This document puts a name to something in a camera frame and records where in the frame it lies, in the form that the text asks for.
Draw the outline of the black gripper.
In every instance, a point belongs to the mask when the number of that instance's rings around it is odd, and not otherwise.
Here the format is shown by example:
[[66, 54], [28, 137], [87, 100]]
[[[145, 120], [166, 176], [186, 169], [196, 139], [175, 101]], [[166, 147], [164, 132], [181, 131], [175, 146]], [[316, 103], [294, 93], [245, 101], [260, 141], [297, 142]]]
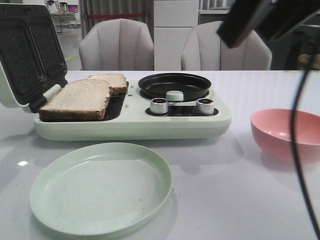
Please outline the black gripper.
[[273, 41], [319, 11], [318, 0], [236, 0], [216, 33], [228, 48], [238, 47], [252, 31]]

